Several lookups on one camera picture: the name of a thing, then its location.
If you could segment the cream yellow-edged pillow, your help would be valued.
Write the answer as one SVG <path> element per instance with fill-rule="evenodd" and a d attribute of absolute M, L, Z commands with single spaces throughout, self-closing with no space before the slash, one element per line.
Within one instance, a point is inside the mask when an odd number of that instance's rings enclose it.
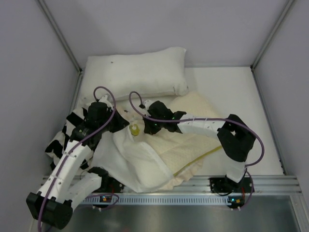
<path fill-rule="evenodd" d="M 206 98 L 196 91 L 175 98 L 167 107 L 173 112 L 185 111 L 197 117 L 219 116 Z M 181 134 L 169 132 L 167 129 L 162 129 L 155 135 L 146 134 L 143 132 L 144 122 L 140 115 L 133 109 L 126 115 L 140 128 L 140 133 L 134 140 L 146 142 L 159 155 L 175 178 L 180 175 L 184 175 L 186 179 L 192 177 L 202 167 L 205 156 L 222 149 L 216 138 L 206 135 Z"/>

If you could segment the grey plush cream-frilled pillowcase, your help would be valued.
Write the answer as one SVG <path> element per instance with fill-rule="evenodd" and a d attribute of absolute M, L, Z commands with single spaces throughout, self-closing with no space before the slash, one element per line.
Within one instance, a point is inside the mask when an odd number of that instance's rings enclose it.
<path fill-rule="evenodd" d="M 143 141 L 135 141 L 140 128 L 126 115 L 128 109 L 118 106 L 118 112 L 129 121 L 129 126 L 116 133 L 106 132 L 94 153 L 93 165 L 99 164 L 110 176 L 142 193 L 171 190 L 189 180 L 184 175 L 175 178 L 159 155 Z"/>

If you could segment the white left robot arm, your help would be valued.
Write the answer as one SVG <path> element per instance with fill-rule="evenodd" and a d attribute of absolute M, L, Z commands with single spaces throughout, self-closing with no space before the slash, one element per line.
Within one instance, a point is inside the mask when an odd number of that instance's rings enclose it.
<path fill-rule="evenodd" d="M 95 101 L 82 109 L 82 116 L 72 112 L 67 117 L 64 150 L 59 163 L 44 185 L 27 196 L 26 203 L 34 219 L 57 229 L 69 223 L 76 207 L 92 192 L 112 193 L 118 181 L 99 164 L 94 164 L 85 177 L 71 186 L 86 157 L 94 152 L 105 132 L 115 133 L 129 125 L 108 101 Z"/>

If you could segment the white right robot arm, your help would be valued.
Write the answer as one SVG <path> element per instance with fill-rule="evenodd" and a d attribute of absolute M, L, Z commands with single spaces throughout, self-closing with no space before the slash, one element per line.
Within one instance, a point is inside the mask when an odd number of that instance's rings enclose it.
<path fill-rule="evenodd" d="M 204 118 L 185 111 L 172 111 L 161 101 L 146 100 L 140 104 L 145 110 L 144 132 L 154 135 L 162 129 L 181 134 L 205 135 L 219 141 L 225 155 L 224 180 L 215 184 L 213 192 L 230 194 L 241 187 L 245 176 L 246 161 L 253 148 L 256 134 L 234 114 L 228 118 Z"/>

